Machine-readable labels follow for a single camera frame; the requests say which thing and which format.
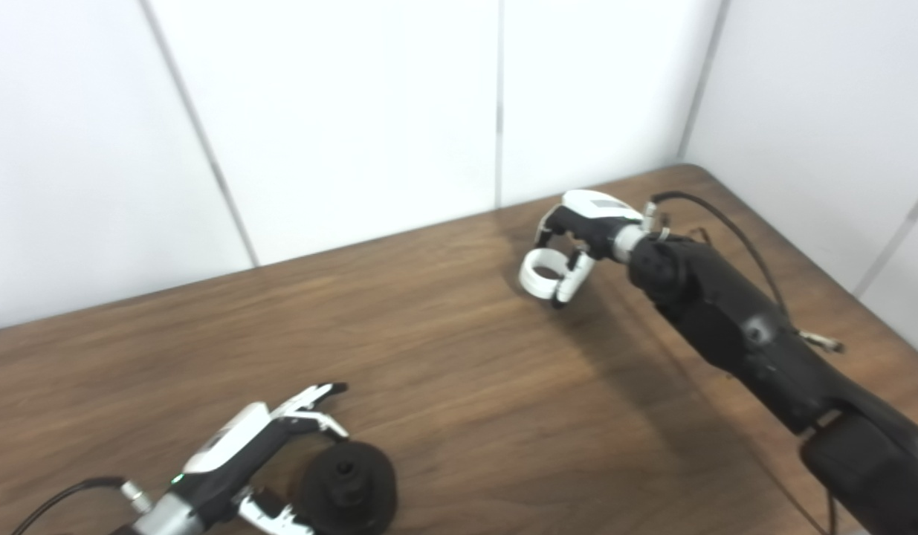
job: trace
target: white wall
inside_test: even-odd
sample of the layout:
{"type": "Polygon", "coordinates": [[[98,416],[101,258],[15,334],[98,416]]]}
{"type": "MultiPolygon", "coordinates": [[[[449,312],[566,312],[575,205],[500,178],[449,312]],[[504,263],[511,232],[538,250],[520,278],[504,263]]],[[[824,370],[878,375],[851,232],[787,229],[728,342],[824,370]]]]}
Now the white wall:
{"type": "Polygon", "coordinates": [[[720,0],[506,0],[502,204],[676,162],[720,0]]]}
{"type": "Polygon", "coordinates": [[[0,326],[248,267],[138,4],[0,0],[0,326]]]}
{"type": "MultiPolygon", "coordinates": [[[[870,267],[918,200],[918,0],[731,3],[685,159],[874,295],[870,267]]],[[[900,295],[918,317],[918,294],[900,295]]]]}
{"type": "Polygon", "coordinates": [[[495,198],[497,0],[163,0],[262,264],[495,198]]]}
{"type": "Polygon", "coordinates": [[[862,302],[918,348],[918,217],[862,302]]]}
{"type": "Polygon", "coordinates": [[[672,163],[718,0],[152,3],[0,0],[0,326],[672,163]]]}

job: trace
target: black round object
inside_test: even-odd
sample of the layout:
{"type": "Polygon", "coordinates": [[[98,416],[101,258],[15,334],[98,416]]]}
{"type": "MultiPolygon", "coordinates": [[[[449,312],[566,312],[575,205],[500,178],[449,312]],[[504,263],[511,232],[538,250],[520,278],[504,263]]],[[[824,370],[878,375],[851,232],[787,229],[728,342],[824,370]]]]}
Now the black round object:
{"type": "Polygon", "coordinates": [[[343,441],[317,455],[299,491],[310,526],[322,535],[379,535],[396,515],[393,464],[361,441],[343,441]]]}

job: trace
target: wood grain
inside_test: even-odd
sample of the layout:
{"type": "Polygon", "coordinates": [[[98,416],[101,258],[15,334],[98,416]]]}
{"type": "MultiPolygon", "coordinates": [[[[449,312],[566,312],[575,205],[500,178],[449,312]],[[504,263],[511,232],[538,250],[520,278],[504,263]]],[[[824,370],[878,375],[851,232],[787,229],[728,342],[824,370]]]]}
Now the wood grain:
{"type": "MultiPolygon", "coordinates": [[[[701,169],[601,187],[634,204],[664,189],[733,214],[796,321],[845,339],[839,368],[918,420],[918,355],[701,169]]],[[[795,438],[662,325],[622,267],[599,267],[565,311],[523,295],[517,266],[550,203],[0,331],[0,532],[87,476],[163,490],[244,404],[324,380],[350,382],[326,410],[396,465],[394,533],[812,532],[794,501],[824,505],[795,438]]],[[[675,226],[710,228],[751,273],[679,208],[675,226]]],[[[325,444],[290,444],[256,481],[286,492],[325,444]]],[[[130,516],[85,493],[33,533],[130,516]]]]}

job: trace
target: cable connector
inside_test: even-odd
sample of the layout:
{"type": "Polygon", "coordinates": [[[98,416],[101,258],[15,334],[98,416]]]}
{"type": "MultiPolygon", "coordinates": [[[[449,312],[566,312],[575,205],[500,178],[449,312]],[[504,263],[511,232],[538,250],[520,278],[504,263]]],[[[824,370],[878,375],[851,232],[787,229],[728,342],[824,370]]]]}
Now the cable connector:
{"type": "Polygon", "coordinates": [[[650,201],[643,207],[643,221],[640,222],[640,228],[644,234],[649,234],[653,228],[653,214],[656,212],[656,203],[650,201]]]}
{"type": "Polygon", "coordinates": [[[816,348],[828,351],[829,353],[845,352],[845,343],[839,342],[835,338],[829,338],[828,336],[822,336],[821,334],[815,334],[815,332],[808,331],[796,331],[796,334],[806,342],[811,343],[812,346],[816,346],[816,348]]]}
{"type": "Polygon", "coordinates": [[[119,490],[122,491],[123,496],[129,499],[132,508],[139,514],[145,514],[152,510],[152,499],[135,484],[135,481],[125,480],[119,490]]]}

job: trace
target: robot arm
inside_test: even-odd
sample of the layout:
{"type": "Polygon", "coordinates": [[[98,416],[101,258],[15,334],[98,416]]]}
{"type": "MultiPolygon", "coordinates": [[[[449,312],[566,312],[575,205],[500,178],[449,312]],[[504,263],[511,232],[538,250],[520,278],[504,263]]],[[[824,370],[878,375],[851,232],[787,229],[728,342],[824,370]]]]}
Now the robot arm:
{"type": "Polygon", "coordinates": [[[603,193],[565,193],[540,223],[521,283],[561,308],[596,261],[627,265],[632,284],[708,363],[740,380],[792,433],[812,431],[803,464],[869,532],[918,533],[918,426],[819,357],[713,248],[649,226],[603,193]],[[582,241],[570,257],[545,247],[564,233],[582,241]],[[541,277],[541,267],[557,280],[541,277]]]}

